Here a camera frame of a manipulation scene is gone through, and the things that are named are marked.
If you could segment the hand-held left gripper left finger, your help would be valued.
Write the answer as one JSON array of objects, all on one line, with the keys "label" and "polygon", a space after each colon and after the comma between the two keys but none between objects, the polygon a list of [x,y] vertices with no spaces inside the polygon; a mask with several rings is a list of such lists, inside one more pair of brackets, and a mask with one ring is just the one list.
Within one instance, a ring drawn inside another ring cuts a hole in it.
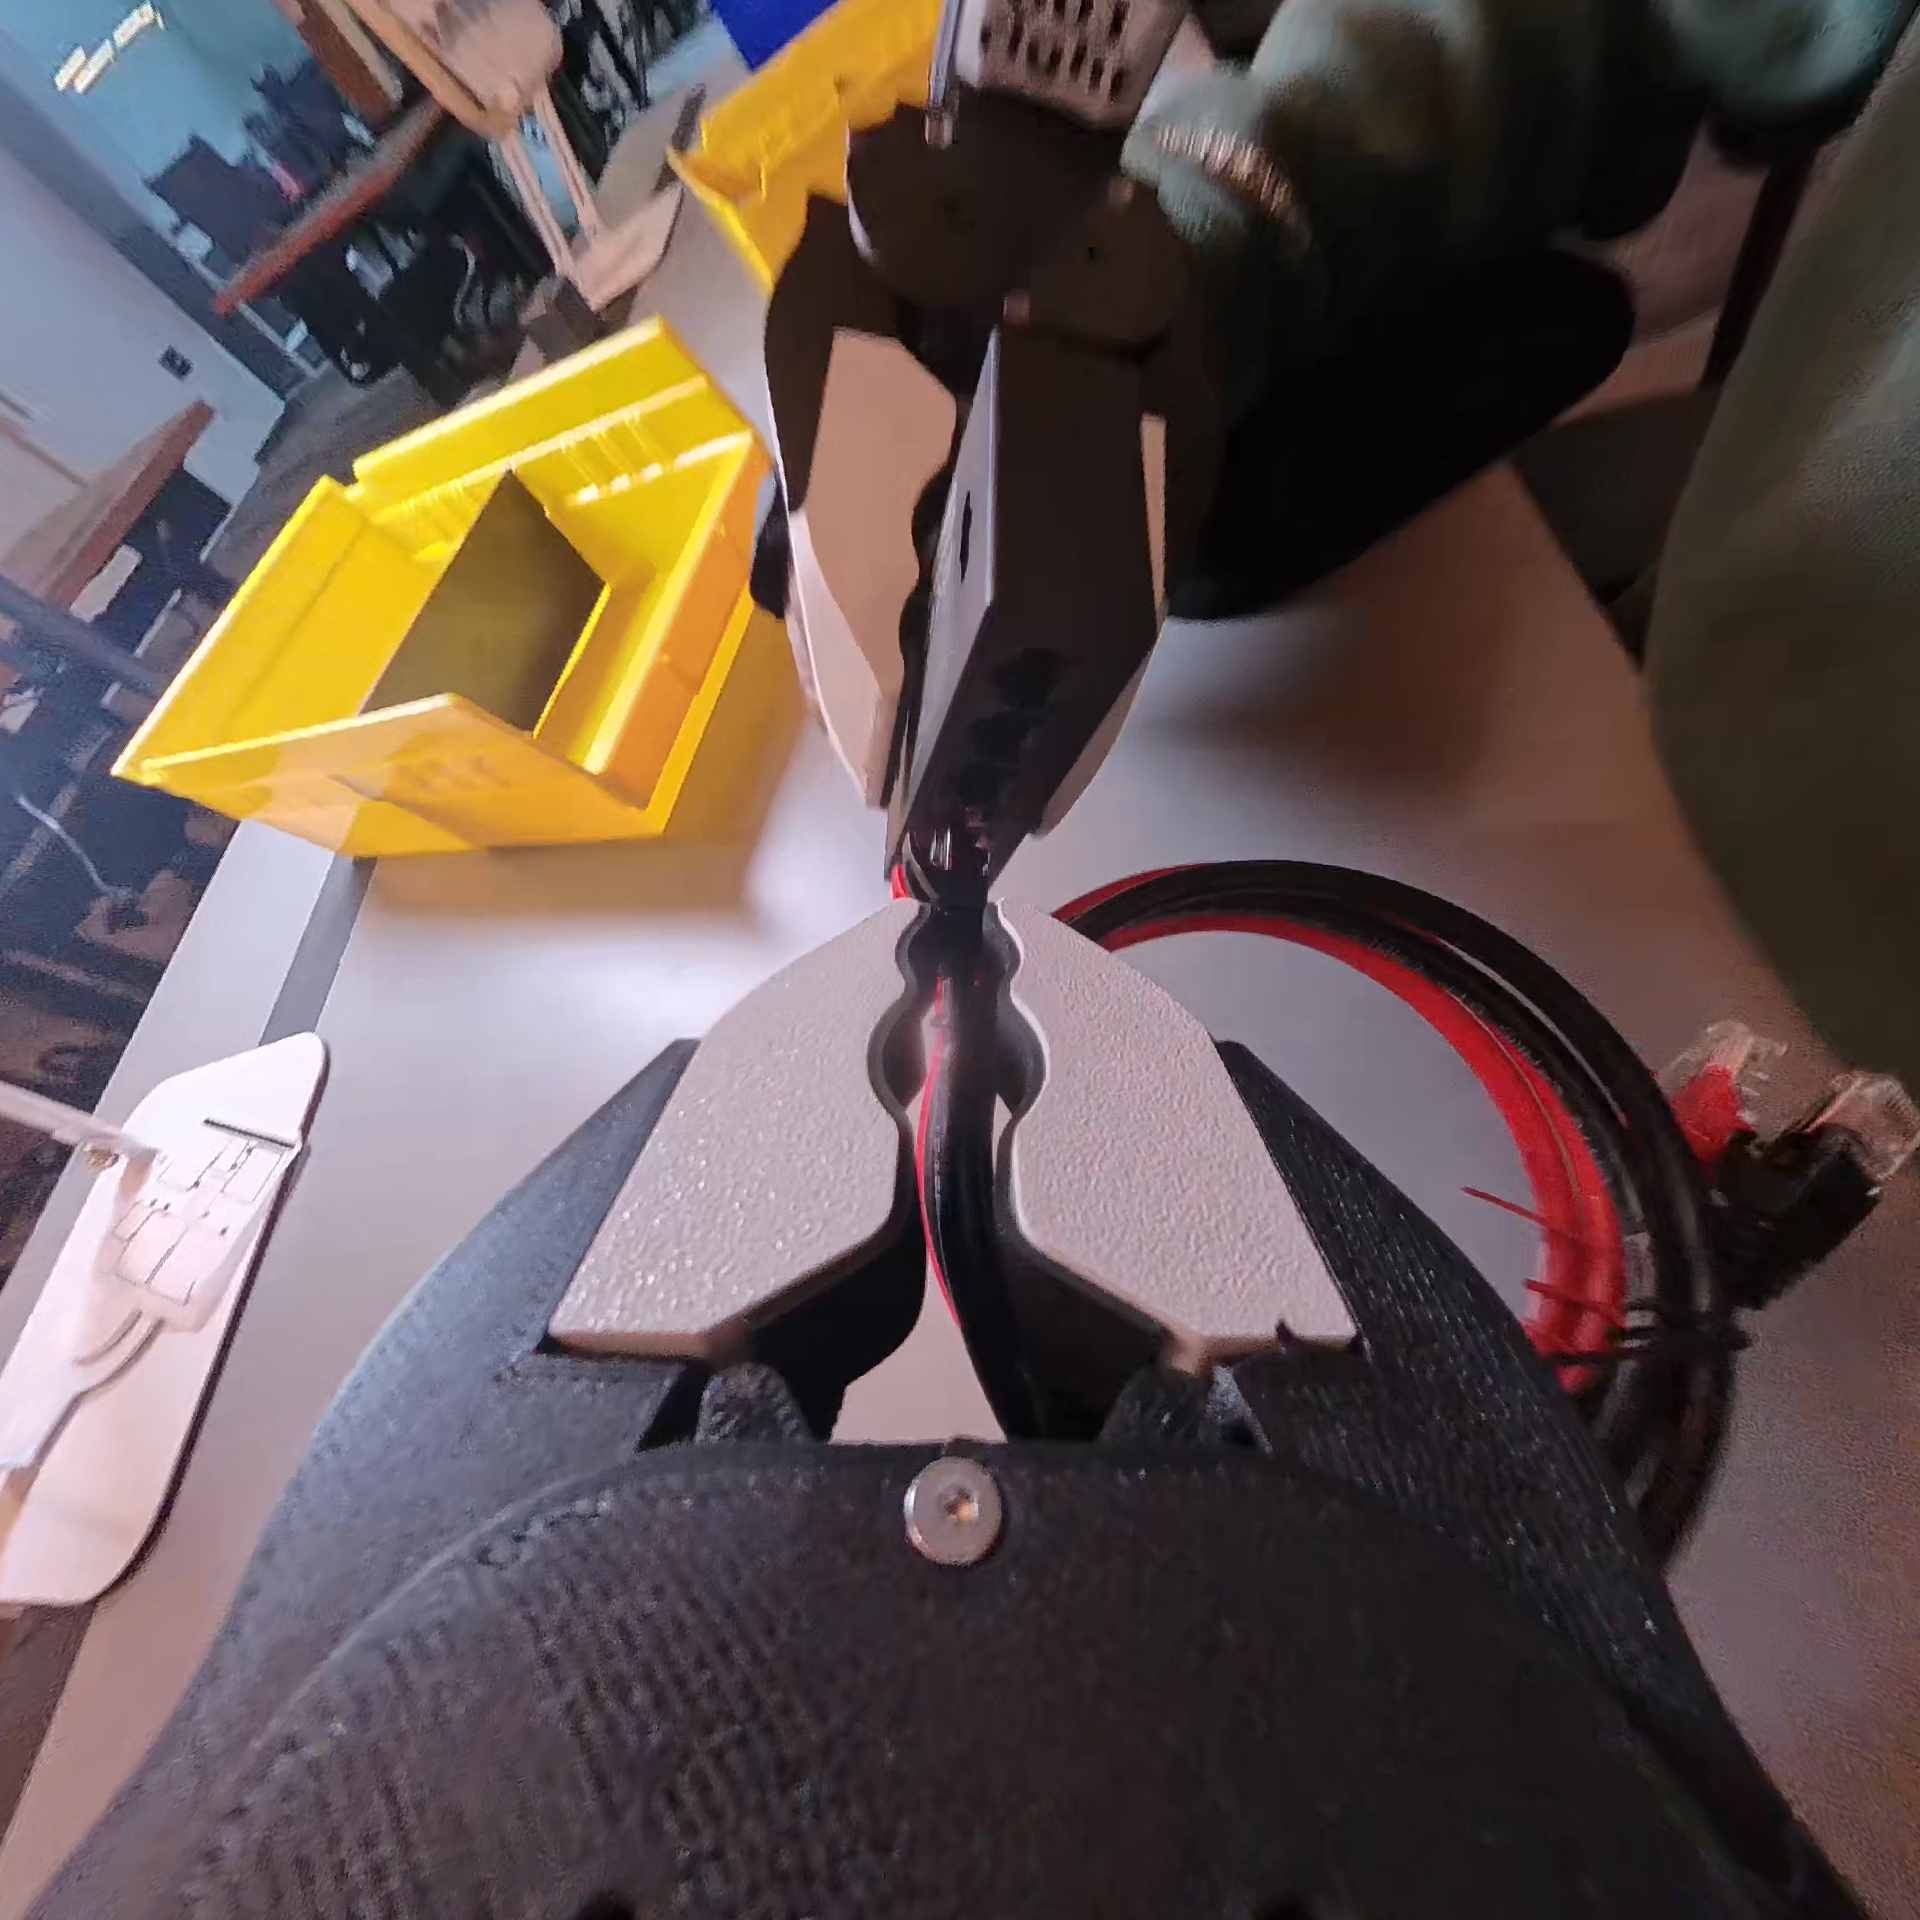
[{"label": "hand-held left gripper left finger", "polygon": [[885,1047],[926,908],[890,901],[696,1039],[546,1333],[568,1352],[738,1352],[904,1235]]}]

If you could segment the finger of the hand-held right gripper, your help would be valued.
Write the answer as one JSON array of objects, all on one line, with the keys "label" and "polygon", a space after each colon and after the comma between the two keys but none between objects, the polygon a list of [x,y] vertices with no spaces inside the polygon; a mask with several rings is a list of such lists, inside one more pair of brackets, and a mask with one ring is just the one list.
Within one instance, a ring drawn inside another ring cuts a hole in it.
[{"label": "finger of the hand-held right gripper", "polygon": [[1100,766],[1112,752],[1112,746],[1124,727],[1136,694],[1145,679],[1145,660],[1152,656],[1168,615],[1168,531],[1166,531],[1166,418],[1141,418],[1141,469],[1142,469],[1142,510],[1146,533],[1146,565],[1154,597],[1154,631],[1146,639],[1146,651],[1133,668],[1132,677],[1119,688],[1112,708],[1100,720],[1090,742],[1072,764],[1062,787],[1056,790],[1040,821],[1040,836],[1048,836],[1064,821],[1066,812],[1084,798]]},{"label": "finger of the hand-held right gripper", "polygon": [[914,511],[946,466],[958,407],[897,339],[836,328],[808,462],[776,418],[806,683],[857,796],[885,807],[904,692],[900,621],[920,579]]}]

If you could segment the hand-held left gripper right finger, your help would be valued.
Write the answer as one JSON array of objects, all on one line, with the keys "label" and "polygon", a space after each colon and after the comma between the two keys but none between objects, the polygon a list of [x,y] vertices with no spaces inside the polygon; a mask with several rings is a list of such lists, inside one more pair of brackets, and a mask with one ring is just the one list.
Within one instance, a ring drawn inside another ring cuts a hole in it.
[{"label": "hand-held left gripper right finger", "polygon": [[1357,1326],[1204,1024],[1029,902],[991,904],[1021,1085],[999,1139],[1015,1248],[1197,1376]]}]

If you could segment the black ethernet port box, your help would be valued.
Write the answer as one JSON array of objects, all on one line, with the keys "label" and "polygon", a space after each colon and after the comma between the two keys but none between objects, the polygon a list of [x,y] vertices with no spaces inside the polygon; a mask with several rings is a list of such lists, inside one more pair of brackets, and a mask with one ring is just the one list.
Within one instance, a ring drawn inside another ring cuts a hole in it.
[{"label": "black ethernet port box", "polygon": [[894,856],[981,904],[1086,790],[1160,631],[1141,370],[997,327],[950,462],[888,798]]}]

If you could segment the yellow plastic bin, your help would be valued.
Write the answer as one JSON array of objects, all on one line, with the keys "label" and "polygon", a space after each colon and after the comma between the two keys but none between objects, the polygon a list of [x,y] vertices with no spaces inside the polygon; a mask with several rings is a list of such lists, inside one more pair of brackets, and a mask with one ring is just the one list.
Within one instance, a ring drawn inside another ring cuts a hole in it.
[{"label": "yellow plastic bin", "polygon": [[[361,714],[501,472],[604,597],[541,725]],[[743,807],[793,672],[750,565],[769,456],[661,318],[318,479],[116,755],[124,783],[344,856],[653,842]]]},{"label": "yellow plastic bin", "polygon": [[776,47],[780,16],[741,52],[767,56],[704,109],[674,168],[767,296],[799,245],[810,202],[846,202],[848,143],[897,108],[922,108],[940,3],[817,4]]}]

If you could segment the person's right forearm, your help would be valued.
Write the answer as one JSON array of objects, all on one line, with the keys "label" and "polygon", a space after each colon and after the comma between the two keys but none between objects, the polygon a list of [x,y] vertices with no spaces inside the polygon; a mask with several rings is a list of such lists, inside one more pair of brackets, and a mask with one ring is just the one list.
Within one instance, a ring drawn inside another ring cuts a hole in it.
[{"label": "person's right forearm", "polygon": [[1797,125],[1871,86],[1916,4],[1286,3],[1248,64],[1122,143],[1177,232],[1285,263],[1631,232],[1697,127]]}]

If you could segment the person's right hand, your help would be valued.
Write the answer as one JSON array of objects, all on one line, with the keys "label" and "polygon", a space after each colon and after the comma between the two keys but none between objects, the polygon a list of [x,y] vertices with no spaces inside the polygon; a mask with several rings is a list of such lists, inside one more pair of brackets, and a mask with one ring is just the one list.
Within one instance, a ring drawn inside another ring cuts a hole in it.
[{"label": "person's right hand", "polygon": [[1255,618],[1322,583],[1592,394],[1633,324],[1626,278],[1561,246],[1391,294],[1226,429],[1168,610]]}]

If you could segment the black bin divider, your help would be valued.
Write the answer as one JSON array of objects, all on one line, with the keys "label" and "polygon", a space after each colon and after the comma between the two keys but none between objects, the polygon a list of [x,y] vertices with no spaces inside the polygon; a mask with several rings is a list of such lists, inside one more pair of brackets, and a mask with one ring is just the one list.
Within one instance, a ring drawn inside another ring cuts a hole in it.
[{"label": "black bin divider", "polygon": [[501,472],[361,714],[457,696],[534,732],[604,587],[541,501]]}]

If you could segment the wooden office desk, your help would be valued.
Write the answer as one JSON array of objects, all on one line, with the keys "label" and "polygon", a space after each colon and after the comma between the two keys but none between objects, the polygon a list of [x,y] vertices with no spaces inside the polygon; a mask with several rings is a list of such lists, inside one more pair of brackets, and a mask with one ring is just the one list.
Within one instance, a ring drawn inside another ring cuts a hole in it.
[{"label": "wooden office desk", "polygon": [[78,485],[5,542],[5,579],[41,604],[70,610],[80,591],[128,544],[137,518],[185,466],[188,452],[212,418],[206,400],[192,400],[94,475],[80,478],[64,469]]},{"label": "wooden office desk", "polygon": [[501,370],[554,268],[494,147],[431,98],[309,196],[212,293],[286,307],[353,387],[406,372],[439,405]]}]

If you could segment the person's green sweater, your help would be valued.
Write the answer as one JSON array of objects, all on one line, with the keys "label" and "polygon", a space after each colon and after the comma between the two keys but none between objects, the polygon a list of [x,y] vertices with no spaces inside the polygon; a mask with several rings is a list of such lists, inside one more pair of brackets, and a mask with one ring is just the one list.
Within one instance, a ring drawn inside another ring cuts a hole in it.
[{"label": "person's green sweater", "polygon": [[1838,1055],[1916,1080],[1916,27],[1719,394],[1642,679],[1751,943]]}]

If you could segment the white metal base plate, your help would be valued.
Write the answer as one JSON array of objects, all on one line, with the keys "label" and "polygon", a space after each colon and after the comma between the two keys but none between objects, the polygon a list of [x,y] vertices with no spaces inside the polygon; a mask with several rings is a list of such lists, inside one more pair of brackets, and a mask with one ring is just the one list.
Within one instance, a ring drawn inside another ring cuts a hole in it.
[{"label": "white metal base plate", "polygon": [[329,1052],[294,1032],[106,1122],[5,1084],[5,1117],[90,1173],[2,1376],[2,1613],[84,1610],[162,1523]]}]

